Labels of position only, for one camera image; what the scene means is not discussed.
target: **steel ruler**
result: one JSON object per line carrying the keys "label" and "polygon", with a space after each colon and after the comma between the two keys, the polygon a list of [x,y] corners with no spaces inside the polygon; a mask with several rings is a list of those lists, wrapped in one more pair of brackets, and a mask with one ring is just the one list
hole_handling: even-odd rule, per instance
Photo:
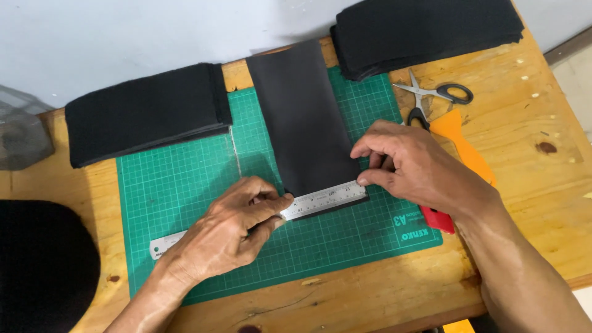
{"label": "steel ruler", "polygon": [[[360,186],[357,181],[351,181],[305,196],[296,197],[293,204],[280,212],[280,214],[286,220],[290,221],[367,197],[366,188]],[[166,250],[183,237],[185,232],[174,233],[173,235],[150,241],[150,256],[152,256],[152,259],[156,260],[163,255]]]}

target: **orange scraper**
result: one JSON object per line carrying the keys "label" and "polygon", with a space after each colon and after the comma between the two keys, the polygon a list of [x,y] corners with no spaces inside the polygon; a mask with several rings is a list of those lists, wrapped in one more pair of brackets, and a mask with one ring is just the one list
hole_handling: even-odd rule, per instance
{"label": "orange scraper", "polygon": [[486,182],[490,183],[491,186],[495,187],[496,176],[493,174],[489,165],[487,165],[483,156],[462,136],[461,126],[461,112],[456,108],[432,121],[430,123],[430,130],[432,133],[436,133],[452,141],[462,162]]}

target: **wooden desk surface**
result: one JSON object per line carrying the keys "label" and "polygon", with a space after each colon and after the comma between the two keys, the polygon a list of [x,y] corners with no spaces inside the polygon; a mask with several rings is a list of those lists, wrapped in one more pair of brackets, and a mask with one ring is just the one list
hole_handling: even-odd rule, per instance
{"label": "wooden desk surface", "polygon": [[[520,230],[568,280],[592,284],[592,148],[528,30],[519,44],[413,67],[419,84],[458,82],[475,93],[460,106],[463,133],[497,176]],[[328,66],[337,64],[321,39]],[[244,60],[223,66],[229,91],[251,87]],[[391,81],[409,83],[407,70]],[[402,113],[414,97],[396,90]],[[450,109],[427,100],[435,119]],[[100,332],[129,300],[115,160],[73,170],[63,110],[41,116],[56,153],[0,172],[0,197],[51,200],[82,216],[101,252],[101,279],[73,332]],[[453,151],[442,139],[443,145]],[[67,283],[67,272],[62,272]],[[412,254],[181,308],[172,332],[411,332],[485,311],[479,279],[457,236]]]}

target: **cutting mat grid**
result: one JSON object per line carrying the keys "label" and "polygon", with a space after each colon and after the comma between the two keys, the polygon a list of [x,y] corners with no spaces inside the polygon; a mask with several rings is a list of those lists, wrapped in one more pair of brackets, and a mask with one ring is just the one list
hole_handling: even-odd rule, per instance
{"label": "cutting mat grid", "polygon": [[[352,142],[376,119],[401,122],[386,74],[351,82],[338,68],[328,73]],[[150,241],[187,229],[239,174],[258,175],[282,192],[255,90],[229,93],[229,101],[231,134],[117,159],[131,295],[154,267]],[[362,169],[368,167],[367,158],[360,163]],[[368,192],[370,201],[287,223],[253,264],[207,279],[187,295],[184,305],[442,244],[440,232],[427,228],[416,205],[376,186]]]}

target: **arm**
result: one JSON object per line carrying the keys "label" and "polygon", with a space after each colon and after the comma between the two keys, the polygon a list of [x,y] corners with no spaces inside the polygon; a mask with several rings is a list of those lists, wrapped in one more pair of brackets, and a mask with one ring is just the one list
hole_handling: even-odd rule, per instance
{"label": "arm", "polygon": [[271,233],[276,214],[294,201],[259,177],[242,178],[156,262],[130,303],[105,332],[164,332],[183,298],[206,278],[250,264]]}
{"label": "arm", "polygon": [[370,157],[360,185],[450,214],[477,263],[482,296],[503,331],[592,332],[563,278],[528,243],[497,190],[423,130],[378,120],[351,157]]}

